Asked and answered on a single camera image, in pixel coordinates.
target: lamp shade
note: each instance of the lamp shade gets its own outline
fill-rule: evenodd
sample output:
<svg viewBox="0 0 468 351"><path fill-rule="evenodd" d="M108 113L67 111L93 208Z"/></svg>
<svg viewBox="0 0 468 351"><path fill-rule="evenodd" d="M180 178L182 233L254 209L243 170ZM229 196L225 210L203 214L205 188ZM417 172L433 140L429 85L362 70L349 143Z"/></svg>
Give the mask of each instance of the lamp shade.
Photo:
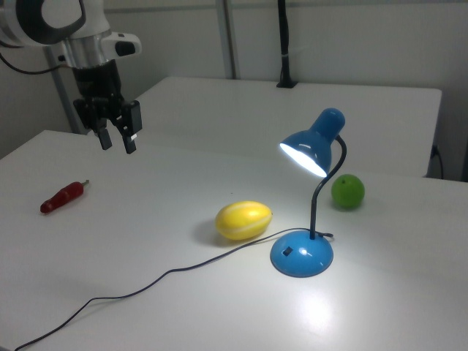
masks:
<svg viewBox="0 0 468 351"><path fill-rule="evenodd" d="M320 177L331 166L331 143L344 126L344 116L336 108L327 108L308 130L297 132L279 145L298 164Z"/></svg>

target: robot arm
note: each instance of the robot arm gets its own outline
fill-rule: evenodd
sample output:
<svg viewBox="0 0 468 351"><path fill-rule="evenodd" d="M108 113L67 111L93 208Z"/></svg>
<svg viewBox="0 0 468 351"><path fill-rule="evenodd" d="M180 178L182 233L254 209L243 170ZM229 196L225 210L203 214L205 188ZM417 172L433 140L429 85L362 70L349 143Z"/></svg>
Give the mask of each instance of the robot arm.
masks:
<svg viewBox="0 0 468 351"><path fill-rule="evenodd" d="M56 28L51 22L67 14L75 5L80 15ZM0 44L7 47L60 47L82 95L73 102L85 128L93 129L101 146L112 146L107 120L122 135L128 154L136 150L136 133L141 130L140 104L127 102L121 95L116 59L141 52L140 40L133 34L110 30L103 0L0 0Z"/></svg>

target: black pole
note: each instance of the black pole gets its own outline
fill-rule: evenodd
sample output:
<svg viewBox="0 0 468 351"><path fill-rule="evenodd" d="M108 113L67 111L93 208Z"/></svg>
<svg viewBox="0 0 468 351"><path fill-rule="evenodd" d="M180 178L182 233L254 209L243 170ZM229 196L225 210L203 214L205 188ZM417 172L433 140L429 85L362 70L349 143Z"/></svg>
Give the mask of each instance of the black pole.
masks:
<svg viewBox="0 0 468 351"><path fill-rule="evenodd" d="M329 172L329 174L320 182L320 184L315 189L314 195L312 196L312 205L310 210L310 239L315 240L315 222L317 218L317 197L319 196L320 190L322 190L323 186L330 180L331 177L338 172L339 168L343 165L344 159L346 158L347 147L344 140L338 135L335 139L338 141L339 145L341 146L341 156L339 158L338 163L336 166Z"/></svg>
<svg viewBox="0 0 468 351"><path fill-rule="evenodd" d="M288 47L290 44L290 34L287 25L286 17L286 0L278 0L278 17L279 17L279 39L281 41L281 75L278 88L294 88L298 82L294 82L290 75L290 57Z"/></svg>

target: lamp base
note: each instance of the lamp base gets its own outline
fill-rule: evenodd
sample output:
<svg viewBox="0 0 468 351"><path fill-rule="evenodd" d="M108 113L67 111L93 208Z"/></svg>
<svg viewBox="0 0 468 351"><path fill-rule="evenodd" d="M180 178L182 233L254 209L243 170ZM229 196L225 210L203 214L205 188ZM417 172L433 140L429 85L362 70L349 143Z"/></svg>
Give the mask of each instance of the lamp base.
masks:
<svg viewBox="0 0 468 351"><path fill-rule="evenodd" d="M305 278L327 269L333 261L333 249L327 239L308 230L282 236L271 248L270 259L275 268L287 276Z"/></svg>

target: power cord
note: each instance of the power cord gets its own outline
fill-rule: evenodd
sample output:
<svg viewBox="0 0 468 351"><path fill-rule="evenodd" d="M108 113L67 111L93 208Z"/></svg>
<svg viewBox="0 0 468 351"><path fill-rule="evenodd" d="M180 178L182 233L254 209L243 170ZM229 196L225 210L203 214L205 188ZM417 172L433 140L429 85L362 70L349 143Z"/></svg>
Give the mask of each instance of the power cord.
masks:
<svg viewBox="0 0 468 351"><path fill-rule="evenodd" d="M437 145L433 145L431 149L431 158L433 159L435 156L439 158L439 164L440 164L440 178L444 178L444 165L442 163L442 156L440 156L440 151L439 147Z"/></svg>
<svg viewBox="0 0 468 351"><path fill-rule="evenodd" d="M132 292L128 295L122 295L122 296L110 296L110 297L100 297L100 298L92 298L91 300L89 300L87 303L85 303L84 305L82 305L80 307L80 309L78 309L68 320L66 320L65 322L63 322L61 325L59 325L57 328L53 329L52 331L44 334L43 336L40 336L39 338L35 339L35 340L32 340L30 342L27 342L26 344L23 344L19 347L17 347L15 349L15 351L18 351L18 350L21 350L23 349L24 347L27 347L27 346L30 346L32 344L35 344L45 338L47 338L48 336L54 334L55 332L59 331L60 329L62 329L65 325L67 325L71 320L73 320L73 318L75 318L76 316L78 316L78 314L83 311L91 302L93 301L98 301L98 300L109 300L109 301L112 301L112 300L123 300L125 298L131 298L132 296L135 296L135 295L138 295L140 293L142 293L143 291L149 289L150 287L152 287L153 285L155 285L157 282L159 282L162 278L164 278L166 275L170 274L170 273L175 273L175 272L185 272L185 271L191 271L193 269L196 269L196 268L200 268L200 267L203 267L204 265L207 265L209 263L212 263L214 261L217 261L217 260L220 260L226 256L229 256L230 254L233 254L234 252L236 251L239 251L240 249L244 249L246 247L249 247L249 246L252 246L252 245L255 245L257 243L260 243L262 241L266 241L278 234L282 234L284 232L289 232L291 230L309 230L309 229L306 229L306 228L290 228L290 229L285 229L285 230L281 230L277 233L274 233L272 235L269 235L269 236L266 236L264 238L261 238L261 239L257 239L257 240L254 240L254 241L251 241L247 244L244 244L244 245L240 245L238 247L236 247L235 249L232 249L228 252L225 252L224 254L221 254L219 256L216 256L216 257L213 257L209 260L206 260L204 262L201 262L201 263L198 263L197 265L191 265L189 267L185 267L185 268L174 268L174 269L170 269L169 271L165 272L164 274L162 274L158 279L156 279L155 281L153 281L152 283L146 285L144 288L142 289L139 289L138 291L135 291L135 292ZM318 235L321 235L321 236L327 236L327 237L330 237L332 238L333 237L333 234L330 234L330 233L321 233L321 232L317 232Z"/></svg>
<svg viewBox="0 0 468 351"><path fill-rule="evenodd" d="M65 64L60 64L58 66L55 66L55 67L52 67L50 69L44 69L43 71L36 71L36 72L31 72L31 71L24 71L22 69L19 69L19 68L16 68L15 66L13 66L11 63L9 63L5 57L3 57L3 55L0 53L0 60L2 60L9 68L13 69L14 71L16 72L19 72L19 73L23 73L24 75L43 75L45 73L49 73L49 72L52 72L52 71L55 71L56 69L59 69L59 68L66 68L68 67L67 65Z"/></svg>

